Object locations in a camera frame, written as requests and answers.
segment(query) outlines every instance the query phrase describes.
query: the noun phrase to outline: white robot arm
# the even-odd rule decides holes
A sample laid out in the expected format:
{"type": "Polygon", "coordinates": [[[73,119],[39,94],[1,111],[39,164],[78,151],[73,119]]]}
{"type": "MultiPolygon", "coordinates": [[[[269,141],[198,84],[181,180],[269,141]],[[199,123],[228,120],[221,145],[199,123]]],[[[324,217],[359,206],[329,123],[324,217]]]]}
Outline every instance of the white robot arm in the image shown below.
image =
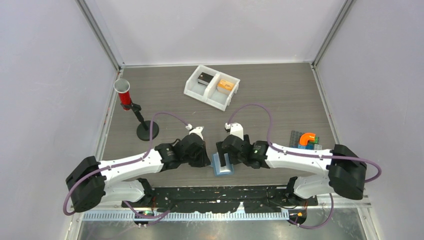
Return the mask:
{"type": "MultiPolygon", "coordinates": [[[[249,136],[244,135],[240,123],[226,123],[225,129],[229,132],[229,136],[217,143],[217,146],[221,146],[221,149],[218,148],[220,160],[224,154],[228,154],[232,164],[244,163],[254,169],[287,168],[314,174],[307,177],[295,176],[289,180],[286,197],[291,203],[297,204],[301,200],[328,193],[337,193],[353,200],[362,199],[367,165],[362,162],[328,158],[328,156],[357,157],[346,146],[336,144],[334,149],[308,150],[272,143],[273,147],[270,147],[266,141],[250,144],[249,136]]],[[[225,161],[221,161],[222,167],[225,164],[225,161]]]]}
{"type": "Polygon", "coordinates": [[[182,140],[175,141],[175,144],[159,144],[151,149],[144,159],[142,158],[145,152],[108,161],[96,161],[94,156],[85,158],[66,178],[68,189],[90,172],[107,166],[119,164],[122,166],[110,167],[83,181],[71,195],[74,210],[77,213],[85,212],[106,202],[138,202],[148,194],[146,191],[151,188],[149,183],[141,178],[133,181],[126,180],[144,174],[176,169],[183,163],[199,168],[210,165],[202,136],[203,129],[202,126],[190,129],[189,134],[182,140]],[[140,161],[125,165],[134,160],[140,161]]]}

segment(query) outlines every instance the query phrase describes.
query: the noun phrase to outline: white cable track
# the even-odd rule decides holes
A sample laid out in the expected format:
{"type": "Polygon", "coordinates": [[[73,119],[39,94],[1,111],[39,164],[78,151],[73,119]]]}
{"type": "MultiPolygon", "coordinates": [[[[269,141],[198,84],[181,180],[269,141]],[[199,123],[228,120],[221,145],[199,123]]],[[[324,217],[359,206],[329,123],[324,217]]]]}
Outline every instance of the white cable track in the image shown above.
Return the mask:
{"type": "MultiPolygon", "coordinates": [[[[84,214],[83,221],[133,221],[135,214],[131,210],[91,210],[84,214]]],[[[161,221],[258,221],[258,220],[288,220],[289,211],[281,212],[245,213],[238,209],[233,213],[179,213],[171,212],[161,221]]],[[[154,219],[137,218],[137,221],[154,221],[154,219]]]]}

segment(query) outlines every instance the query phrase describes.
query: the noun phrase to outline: red cylinder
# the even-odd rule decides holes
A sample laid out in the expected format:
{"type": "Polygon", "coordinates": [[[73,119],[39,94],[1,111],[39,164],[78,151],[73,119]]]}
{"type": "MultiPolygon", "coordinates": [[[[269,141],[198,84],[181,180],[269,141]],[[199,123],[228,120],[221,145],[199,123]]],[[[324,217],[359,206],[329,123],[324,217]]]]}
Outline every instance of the red cylinder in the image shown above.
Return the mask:
{"type": "MultiPolygon", "coordinates": [[[[130,83],[120,78],[115,81],[113,88],[115,91],[119,94],[120,102],[124,105],[130,105],[131,104],[131,97],[130,97],[130,83]]],[[[130,110],[128,107],[123,108],[125,111],[130,110]]]]}

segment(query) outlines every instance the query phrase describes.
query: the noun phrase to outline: white wall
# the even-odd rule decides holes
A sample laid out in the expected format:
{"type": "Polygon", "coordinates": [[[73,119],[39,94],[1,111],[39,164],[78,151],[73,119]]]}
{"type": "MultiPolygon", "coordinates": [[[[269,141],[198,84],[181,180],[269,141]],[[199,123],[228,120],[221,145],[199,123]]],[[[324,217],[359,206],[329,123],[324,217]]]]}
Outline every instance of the white wall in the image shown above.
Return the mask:
{"type": "Polygon", "coordinates": [[[74,0],[2,1],[0,43],[0,239],[64,239],[116,72],[74,0]]]}
{"type": "Polygon", "coordinates": [[[126,65],[162,65],[310,62],[345,0],[87,1],[126,65]]]}
{"type": "Polygon", "coordinates": [[[424,233],[423,13],[357,0],[318,66],[340,141],[383,169],[366,188],[387,239],[424,233]]]}

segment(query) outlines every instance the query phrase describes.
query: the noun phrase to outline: gray tabletop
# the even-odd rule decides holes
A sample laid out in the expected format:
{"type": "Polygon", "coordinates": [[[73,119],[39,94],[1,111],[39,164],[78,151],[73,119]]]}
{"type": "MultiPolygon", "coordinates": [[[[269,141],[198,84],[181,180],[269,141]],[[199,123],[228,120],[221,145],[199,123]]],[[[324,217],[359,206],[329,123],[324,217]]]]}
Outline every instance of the gray tabletop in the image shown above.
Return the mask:
{"type": "MultiPolygon", "coordinates": [[[[228,135],[224,131],[233,111],[248,103],[261,103],[273,115],[271,140],[288,146],[292,130],[315,133],[323,148],[333,148],[334,138],[308,63],[241,64],[209,66],[217,71],[240,79],[237,94],[225,112],[183,94],[186,80],[196,66],[166,66],[126,68],[123,77],[130,82],[134,103],[141,105],[142,114],[150,120],[159,111],[172,112],[194,127],[204,126],[207,153],[217,152],[216,142],[228,135]]],[[[234,118],[249,134],[250,141],[266,140],[269,119],[267,113],[250,106],[234,118]]],[[[184,125],[170,116],[159,116],[160,127],[153,146],[172,143],[188,132],[184,125]]],[[[104,160],[114,160],[147,151],[148,142],[137,138],[138,121],[131,111],[124,111],[116,102],[107,137],[104,160]]],[[[243,164],[234,166],[234,175],[216,177],[211,167],[194,168],[188,164],[178,169],[143,175],[155,187],[228,186],[286,184],[290,177],[307,176],[293,169],[252,169],[243,164]]]]}

